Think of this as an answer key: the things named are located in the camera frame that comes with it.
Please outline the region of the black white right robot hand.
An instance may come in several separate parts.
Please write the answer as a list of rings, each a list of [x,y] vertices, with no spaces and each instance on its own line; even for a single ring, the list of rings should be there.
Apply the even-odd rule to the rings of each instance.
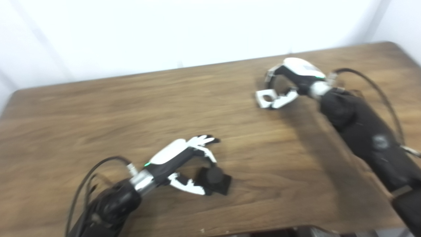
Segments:
[[[277,76],[283,75],[293,83],[283,93],[275,90]],[[298,96],[305,95],[315,100],[332,89],[326,75],[316,66],[300,58],[285,58],[283,63],[272,67],[266,73],[265,90],[256,91],[256,99],[260,108],[278,109],[291,102]]]

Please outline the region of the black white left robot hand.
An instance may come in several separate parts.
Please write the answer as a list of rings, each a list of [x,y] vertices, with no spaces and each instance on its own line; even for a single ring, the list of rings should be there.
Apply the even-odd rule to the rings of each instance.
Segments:
[[[183,192],[210,196],[212,191],[203,185],[197,184],[194,180],[184,177],[177,172],[177,169],[181,168],[193,157],[205,158],[209,161],[212,168],[216,167],[217,160],[206,146],[219,142],[220,139],[212,135],[199,135],[189,140],[177,139],[156,153],[144,165],[143,169],[152,176],[152,181],[157,186],[170,185]]]

